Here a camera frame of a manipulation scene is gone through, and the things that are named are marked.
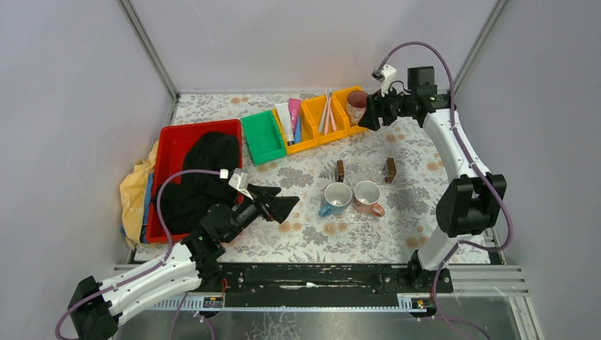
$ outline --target yellow bin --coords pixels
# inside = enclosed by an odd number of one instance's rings
[[[325,143],[339,140],[340,138],[354,135],[359,132],[367,131],[368,129],[360,127],[358,125],[351,126],[349,117],[346,114],[347,97],[353,91],[361,91],[360,86],[349,87],[348,89],[342,89],[335,91],[332,94],[332,115],[336,122],[337,131],[335,132],[330,126],[327,135],[319,134],[319,123],[323,114],[323,108],[325,106],[325,96],[319,96],[315,98],[309,98],[304,100],[300,105],[300,122],[303,131],[303,141],[289,147],[284,142],[287,154],[294,154],[299,151],[307,150],[312,147],[317,147]],[[277,115],[277,111],[273,109],[273,115],[278,124],[278,128],[282,135],[283,129],[280,120]]]

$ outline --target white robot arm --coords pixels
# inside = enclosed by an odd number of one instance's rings
[[[229,184],[245,196],[243,201],[233,208],[211,206],[198,228],[167,253],[100,283],[92,276],[79,282],[66,313],[79,339],[109,339],[129,319],[158,302],[197,288],[220,289],[217,258],[225,253],[221,242],[231,242],[259,216],[282,223],[299,201],[296,196],[276,197],[281,192],[278,187],[248,184],[241,169],[234,171]],[[64,339],[60,335],[64,318],[55,330],[58,339]]]
[[[428,274],[423,282],[432,282],[433,273],[458,242],[466,241],[496,223],[500,206],[474,171],[474,166],[486,175],[501,198],[507,184],[502,175],[490,174],[472,148],[457,111],[450,107],[450,95],[438,93],[434,67],[409,69],[407,93],[397,93],[391,86],[396,76],[392,66],[383,64],[373,76],[382,82],[382,89],[369,96],[359,125],[378,130],[381,123],[390,125],[397,117],[416,119],[434,142],[449,178],[449,187],[437,204],[438,228],[410,262],[416,268],[417,276]]]

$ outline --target white wall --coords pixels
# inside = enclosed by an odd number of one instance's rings
[[[601,2],[510,1],[459,92],[546,339],[598,339]],[[499,230],[505,223],[499,221]]]
[[[436,46],[457,73],[495,0],[132,2],[180,91],[240,93],[376,88],[373,68],[409,40]],[[422,48],[391,64],[403,76],[438,65]]]
[[[170,100],[117,1],[27,0],[0,1],[0,103],[0,339],[54,339],[125,254],[118,184]]]

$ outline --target blue cloth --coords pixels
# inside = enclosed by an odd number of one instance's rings
[[[148,174],[148,179],[146,180],[146,189],[144,192],[144,216],[142,216],[142,229],[140,230],[140,242],[147,244],[146,240],[146,225],[148,224],[148,208],[150,207],[150,199],[152,198],[152,183],[155,181],[155,173],[151,172]],[[125,237],[125,229],[121,225],[119,229],[121,231],[121,235]]]

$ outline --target mug handle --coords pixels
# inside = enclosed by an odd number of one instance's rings
[[[374,204],[373,207],[371,207],[371,209],[369,210],[369,212],[376,217],[382,217],[384,216],[384,214],[386,214],[384,208],[382,208],[382,206],[378,203]]]
[[[320,217],[327,217],[332,214],[332,207],[329,204],[324,205],[319,212]]]

